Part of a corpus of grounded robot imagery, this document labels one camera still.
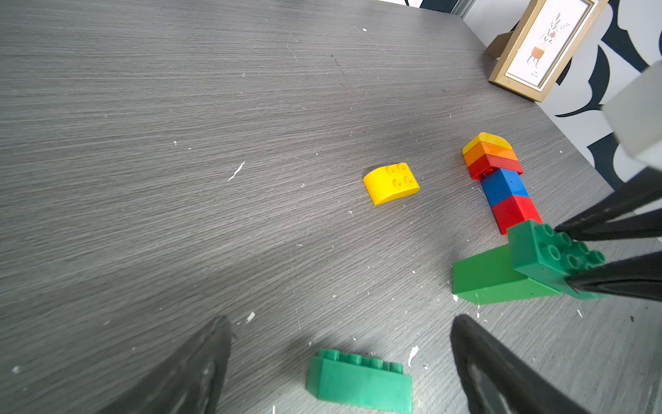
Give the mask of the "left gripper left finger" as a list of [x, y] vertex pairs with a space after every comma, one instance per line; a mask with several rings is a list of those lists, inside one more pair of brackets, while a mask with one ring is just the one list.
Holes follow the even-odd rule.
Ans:
[[215, 413], [231, 352], [229, 320], [218, 316], [101, 413]]

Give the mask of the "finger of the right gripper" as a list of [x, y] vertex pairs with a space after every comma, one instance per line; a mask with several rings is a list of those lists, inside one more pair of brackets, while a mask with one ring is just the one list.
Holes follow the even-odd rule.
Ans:
[[612, 241], [661, 236], [661, 210], [634, 210], [661, 200], [661, 172], [646, 167], [593, 207], [555, 227], [578, 241]]
[[661, 301], [661, 252], [585, 270], [565, 278], [576, 292]]

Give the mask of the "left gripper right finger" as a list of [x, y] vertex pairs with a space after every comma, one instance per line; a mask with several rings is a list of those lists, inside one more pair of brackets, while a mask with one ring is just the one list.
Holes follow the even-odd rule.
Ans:
[[467, 315], [453, 319], [450, 339], [469, 412], [586, 412]]

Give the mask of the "dark green wide lego brick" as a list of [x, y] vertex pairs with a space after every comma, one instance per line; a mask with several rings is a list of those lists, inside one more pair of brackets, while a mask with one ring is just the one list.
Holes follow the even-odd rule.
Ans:
[[577, 292], [565, 281], [604, 265], [606, 258], [601, 251], [534, 220], [509, 228], [507, 236], [515, 271], [579, 300], [603, 298], [601, 293]]

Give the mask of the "red square lego brick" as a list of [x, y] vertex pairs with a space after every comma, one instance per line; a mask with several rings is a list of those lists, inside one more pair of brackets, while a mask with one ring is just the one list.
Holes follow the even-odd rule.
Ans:
[[543, 220], [529, 197], [513, 195], [492, 207], [493, 215], [502, 235], [507, 229], [523, 222], [534, 220], [543, 224]]

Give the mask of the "blue square lego brick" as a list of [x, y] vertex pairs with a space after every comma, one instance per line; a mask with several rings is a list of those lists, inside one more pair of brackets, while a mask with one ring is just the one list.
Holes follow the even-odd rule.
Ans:
[[482, 180], [482, 186], [491, 207], [512, 196], [529, 197], [520, 174], [509, 169], [496, 169]]

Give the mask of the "red long lego brick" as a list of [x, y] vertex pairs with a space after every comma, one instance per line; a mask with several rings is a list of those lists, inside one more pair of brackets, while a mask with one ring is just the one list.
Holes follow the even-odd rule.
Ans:
[[483, 181], [498, 169], [510, 170], [519, 175], [523, 174], [522, 166], [518, 160], [510, 160], [497, 155], [482, 155], [467, 168], [471, 178], [477, 181]]

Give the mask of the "dark green long lego brick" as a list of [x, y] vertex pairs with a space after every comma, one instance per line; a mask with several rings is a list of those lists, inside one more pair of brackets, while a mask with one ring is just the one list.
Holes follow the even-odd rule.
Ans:
[[322, 348], [313, 357], [306, 390], [318, 400], [395, 413], [412, 413], [412, 378], [404, 366]]

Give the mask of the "yellow curved lego brick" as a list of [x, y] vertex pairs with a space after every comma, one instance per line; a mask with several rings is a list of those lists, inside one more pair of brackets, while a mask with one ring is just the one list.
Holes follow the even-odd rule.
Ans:
[[421, 189], [407, 163], [377, 168], [364, 177], [363, 183], [374, 205], [416, 194]]
[[486, 132], [481, 132], [474, 139], [472, 139], [472, 141], [470, 141], [467, 145], [464, 146], [464, 148], [462, 149], [462, 155], [466, 155], [471, 149], [476, 147], [479, 143], [489, 143], [501, 148], [512, 149], [510, 143], [501, 136], [496, 136]]

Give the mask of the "orange lego brick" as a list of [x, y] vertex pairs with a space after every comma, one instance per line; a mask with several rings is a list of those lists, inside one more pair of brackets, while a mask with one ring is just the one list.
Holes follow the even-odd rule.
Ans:
[[500, 147], [488, 142], [478, 142], [464, 155], [465, 163], [470, 166], [484, 155], [492, 155], [507, 160], [517, 160], [515, 152], [511, 148]]

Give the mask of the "light green square lego brick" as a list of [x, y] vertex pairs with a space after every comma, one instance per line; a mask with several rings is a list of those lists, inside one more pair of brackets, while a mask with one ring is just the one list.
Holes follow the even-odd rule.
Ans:
[[560, 295], [512, 267], [508, 244], [453, 264], [453, 294], [475, 305]]

